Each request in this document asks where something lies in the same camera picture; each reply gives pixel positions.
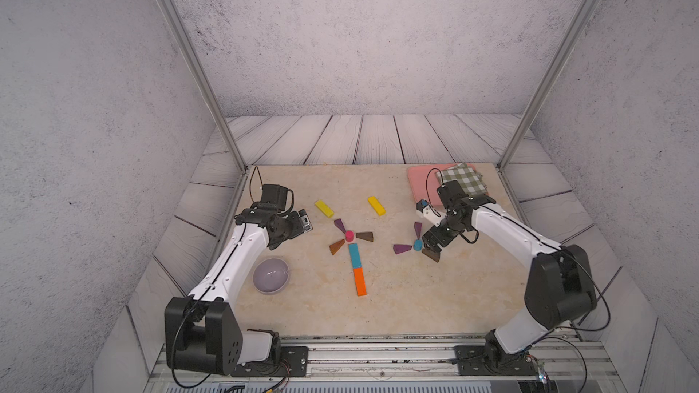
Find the purple triangular block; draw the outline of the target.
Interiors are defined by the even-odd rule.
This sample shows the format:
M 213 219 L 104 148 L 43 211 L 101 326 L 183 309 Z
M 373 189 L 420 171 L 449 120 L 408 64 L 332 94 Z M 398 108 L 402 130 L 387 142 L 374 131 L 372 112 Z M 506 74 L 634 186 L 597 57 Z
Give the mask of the purple triangular block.
M 400 255 L 402 253 L 406 253 L 413 250 L 413 246 L 407 244 L 394 244 L 392 249 L 396 255 Z
M 347 232 L 347 229 L 346 229 L 346 227 L 344 226 L 344 223 L 342 222 L 342 220 L 341 220 L 340 218 L 337 218 L 337 219 L 333 220 L 333 223 L 334 223 L 335 227 L 336 227 L 337 229 L 340 229 L 340 231 L 341 231 L 343 234 L 345 234 L 345 233 Z

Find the long yellow block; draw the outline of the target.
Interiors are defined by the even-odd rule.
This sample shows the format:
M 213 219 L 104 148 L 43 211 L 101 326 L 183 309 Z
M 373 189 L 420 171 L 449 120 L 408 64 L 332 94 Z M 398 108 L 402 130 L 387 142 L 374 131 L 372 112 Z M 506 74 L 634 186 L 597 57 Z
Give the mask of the long yellow block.
M 333 218 L 335 213 L 334 211 L 322 200 L 317 200 L 314 205 L 316 208 L 324 214 L 326 218 Z

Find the reddish brown wooden wedge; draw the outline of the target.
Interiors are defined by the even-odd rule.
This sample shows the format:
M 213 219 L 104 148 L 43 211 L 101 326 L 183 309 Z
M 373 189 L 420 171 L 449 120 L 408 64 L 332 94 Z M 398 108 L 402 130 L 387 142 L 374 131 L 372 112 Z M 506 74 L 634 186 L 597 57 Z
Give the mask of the reddish brown wooden wedge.
M 331 244 L 331 245 L 329 246 L 329 252 L 331 253 L 331 255 L 336 255 L 337 252 L 344 246 L 344 244 L 345 244 L 345 240 L 344 240 L 344 239 L 339 240 L 339 241 L 337 241 L 337 242 Z

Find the dark brown rectangular block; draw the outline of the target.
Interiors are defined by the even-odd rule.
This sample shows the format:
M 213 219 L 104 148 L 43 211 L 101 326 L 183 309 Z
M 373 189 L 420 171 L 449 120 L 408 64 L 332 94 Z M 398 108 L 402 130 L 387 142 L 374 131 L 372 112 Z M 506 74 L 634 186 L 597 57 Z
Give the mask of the dark brown rectangular block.
M 358 232 L 355 234 L 355 238 L 368 242 L 373 242 L 374 234 L 371 231 Z

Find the yellow rectangular block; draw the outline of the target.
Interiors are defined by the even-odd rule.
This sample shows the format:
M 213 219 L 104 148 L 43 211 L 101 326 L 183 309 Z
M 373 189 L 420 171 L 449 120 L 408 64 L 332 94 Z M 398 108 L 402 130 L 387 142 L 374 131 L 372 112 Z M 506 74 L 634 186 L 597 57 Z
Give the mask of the yellow rectangular block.
M 378 216 L 384 216 L 386 214 L 385 207 L 382 205 L 382 203 L 380 203 L 376 196 L 370 196 L 368 198 L 368 202 Z

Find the teal rectangular block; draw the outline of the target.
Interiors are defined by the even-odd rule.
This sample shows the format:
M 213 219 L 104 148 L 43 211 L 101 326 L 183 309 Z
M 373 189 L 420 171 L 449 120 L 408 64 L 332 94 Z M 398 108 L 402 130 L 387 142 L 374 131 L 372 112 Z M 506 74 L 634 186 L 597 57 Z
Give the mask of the teal rectangular block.
M 351 265 L 354 269 L 362 268 L 362 260 L 360 259 L 360 251 L 356 243 L 348 245 L 349 254 L 351 255 Z

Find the orange rectangular block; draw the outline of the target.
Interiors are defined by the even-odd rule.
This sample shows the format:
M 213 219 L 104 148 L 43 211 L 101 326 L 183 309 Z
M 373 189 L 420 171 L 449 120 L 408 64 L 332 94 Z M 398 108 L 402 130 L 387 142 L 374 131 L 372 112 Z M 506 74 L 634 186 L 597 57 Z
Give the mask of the orange rectangular block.
M 356 292 L 358 297 L 364 297 L 367 295 L 367 287 L 363 274 L 363 269 L 361 267 L 356 267 L 353 269 L 354 282 L 356 287 Z

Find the dark brown triangular block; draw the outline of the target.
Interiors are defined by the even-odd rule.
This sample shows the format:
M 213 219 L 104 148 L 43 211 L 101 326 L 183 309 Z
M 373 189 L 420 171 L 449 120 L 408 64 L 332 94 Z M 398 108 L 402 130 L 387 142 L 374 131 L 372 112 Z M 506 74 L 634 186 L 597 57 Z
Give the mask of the dark brown triangular block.
M 427 258 L 431 259 L 432 261 L 434 261 L 436 263 L 439 263 L 441 260 L 441 253 L 439 251 L 424 249 L 422 251 L 422 254 L 424 254 Z

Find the purple rectangular block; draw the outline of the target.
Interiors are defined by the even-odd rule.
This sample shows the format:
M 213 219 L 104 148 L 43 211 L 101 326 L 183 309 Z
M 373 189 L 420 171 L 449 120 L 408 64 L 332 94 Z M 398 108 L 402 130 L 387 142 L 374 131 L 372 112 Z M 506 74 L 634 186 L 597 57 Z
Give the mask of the purple rectangular block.
M 415 222 L 413 224 L 416 238 L 420 239 L 422 237 L 422 222 Z

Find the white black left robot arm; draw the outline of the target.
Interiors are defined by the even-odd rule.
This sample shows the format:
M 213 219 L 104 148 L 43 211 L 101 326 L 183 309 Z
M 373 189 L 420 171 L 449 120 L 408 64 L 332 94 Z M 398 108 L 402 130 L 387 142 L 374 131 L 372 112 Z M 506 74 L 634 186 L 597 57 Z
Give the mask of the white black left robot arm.
M 171 298 L 164 311 L 171 370 L 227 376 L 249 363 L 280 365 L 278 333 L 242 330 L 234 307 L 264 251 L 311 231 L 307 212 L 294 205 L 291 189 L 263 185 L 260 200 L 235 216 L 231 239 L 205 278 L 187 296 Z

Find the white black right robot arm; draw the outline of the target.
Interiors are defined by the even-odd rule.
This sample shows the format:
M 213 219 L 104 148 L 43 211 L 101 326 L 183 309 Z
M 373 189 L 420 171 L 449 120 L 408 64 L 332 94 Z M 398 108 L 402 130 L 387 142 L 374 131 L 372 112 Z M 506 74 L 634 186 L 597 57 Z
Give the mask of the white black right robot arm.
M 486 194 L 469 196 L 456 181 L 437 188 L 444 211 L 422 199 L 420 215 L 433 224 L 422 236 L 422 253 L 433 261 L 462 238 L 469 244 L 486 236 L 499 244 L 528 271 L 524 308 L 508 323 L 486 336 L 485 351 L 492 361 L 518 356 L 565 322 L 597 308 L 597 288 L 589 258 L 577 245 L 564 246 L 530 229 Z M 474 239 L 466 237 L 473 232 Z

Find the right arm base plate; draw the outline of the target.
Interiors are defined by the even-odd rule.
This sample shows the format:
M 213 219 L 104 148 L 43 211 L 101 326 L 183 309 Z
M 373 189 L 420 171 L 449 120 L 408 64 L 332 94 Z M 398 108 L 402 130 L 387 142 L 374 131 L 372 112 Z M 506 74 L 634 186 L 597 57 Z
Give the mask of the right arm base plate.
M 455 359 L 460 376 L 526 377 L 539 371 L 526 353 L 507 354 L 486 346 L 457 346 Z

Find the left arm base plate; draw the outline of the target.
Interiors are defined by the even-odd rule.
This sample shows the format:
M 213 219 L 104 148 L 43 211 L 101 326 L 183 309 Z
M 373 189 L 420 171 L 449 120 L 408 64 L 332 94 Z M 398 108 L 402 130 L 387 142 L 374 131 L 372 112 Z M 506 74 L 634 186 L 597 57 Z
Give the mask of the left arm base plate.
M 304 378 L 309 362 L 308 347 L 281 346 L 264 361 L 238 365 L 232 378 Z

